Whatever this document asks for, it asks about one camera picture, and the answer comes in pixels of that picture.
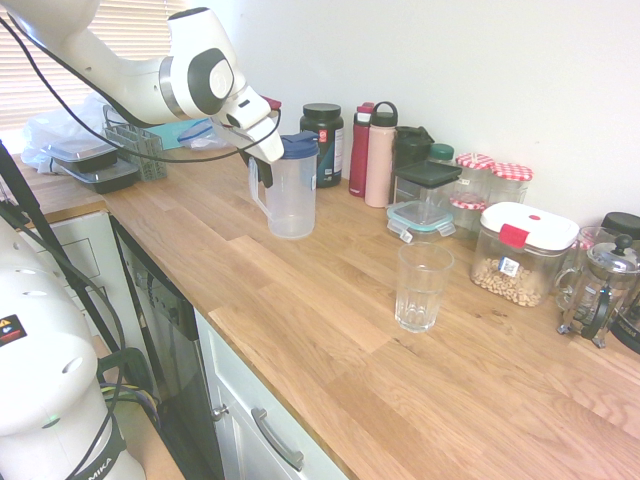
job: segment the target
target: blue pitcher lid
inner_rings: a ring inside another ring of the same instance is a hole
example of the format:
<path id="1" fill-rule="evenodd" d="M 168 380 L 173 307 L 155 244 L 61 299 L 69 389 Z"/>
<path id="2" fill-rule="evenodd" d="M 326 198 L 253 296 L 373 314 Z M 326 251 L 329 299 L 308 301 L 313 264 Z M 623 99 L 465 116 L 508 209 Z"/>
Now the blue pitcher lid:
<path id="1" fill-rule="evenodd" d="M 295 135 L 282 135 L 283 160 L 295 160 L 318 155 L 318 134 L 305 130 Z"/>

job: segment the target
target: pitcher handle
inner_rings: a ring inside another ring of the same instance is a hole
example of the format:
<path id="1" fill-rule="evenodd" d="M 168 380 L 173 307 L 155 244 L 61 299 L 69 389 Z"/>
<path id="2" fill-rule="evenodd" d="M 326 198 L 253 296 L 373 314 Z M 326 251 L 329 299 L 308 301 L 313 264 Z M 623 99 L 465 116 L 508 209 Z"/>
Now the pitcher handle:
<path id="1" fill-rule="evenodd" d="M 269 220 L 271 220 L 271 212 L 267 208 L 267 206 L 262 203 L 260 200 L 260 195 L 258 193 L 258 164 L 255 159 L 251 157 L 249 159 L 249 192 L 251 193 L 251 198 L 254 202 L 260 207 L 260 210 L 264 212 Z"/>

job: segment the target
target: plastic bag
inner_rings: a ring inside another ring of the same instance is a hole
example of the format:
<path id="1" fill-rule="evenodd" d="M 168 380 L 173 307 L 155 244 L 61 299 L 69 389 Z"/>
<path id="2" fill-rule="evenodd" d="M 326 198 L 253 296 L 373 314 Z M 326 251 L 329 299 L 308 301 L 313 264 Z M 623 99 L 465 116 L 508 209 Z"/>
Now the plastic bag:
<path id="1" fill-rule="evenodd" d="M 191 150 L 217 150 L 230 146 L 226 140 L 216 135 L 210 118 L 194 123 L 180 134 L 178 142 Z"/>
<path id="2" fill-rule="evenodd" d="M 92 92 L 82 105 L 73 106 L 71 110 L 91 129 L 101 133 L 104 125 L 104 105 L 108 105 L 107 101 Z M 21 155 L 22 161 L 38 170 L 38 173 L 66 173 L 41 149 L 81 132 L 85 132 L 85 129 L 62 108 L 31 117 L 22 130 L 22 136 L 26 141 Z"/>

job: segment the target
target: dishwasher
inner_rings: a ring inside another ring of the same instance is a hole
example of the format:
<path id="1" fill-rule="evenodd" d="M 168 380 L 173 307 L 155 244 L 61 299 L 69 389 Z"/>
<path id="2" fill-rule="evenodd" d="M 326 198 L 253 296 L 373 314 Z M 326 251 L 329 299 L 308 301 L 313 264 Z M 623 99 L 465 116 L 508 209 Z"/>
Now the dishwasher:
<path id="1" fill-rule="evenodd" d="M 189 480 L 223 480 L 191 303 L 113 217 L 159 398 L 160 435 Z"/>

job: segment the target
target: red water bottle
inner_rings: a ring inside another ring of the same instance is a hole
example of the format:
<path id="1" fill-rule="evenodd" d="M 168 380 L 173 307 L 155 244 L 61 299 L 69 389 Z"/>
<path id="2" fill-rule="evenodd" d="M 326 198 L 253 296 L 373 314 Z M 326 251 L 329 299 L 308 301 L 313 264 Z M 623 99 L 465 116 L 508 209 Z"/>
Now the red water bottle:
<path id="1" fill-rule="evenodd" d="M 367 157 L 369 155 L 369 125 L 374 104 L 365 102 L 353 116 L 353 148 L 351 149 L 351 169 L 349 171 L 349 193 L 364 197 L 367 183 Z"/>

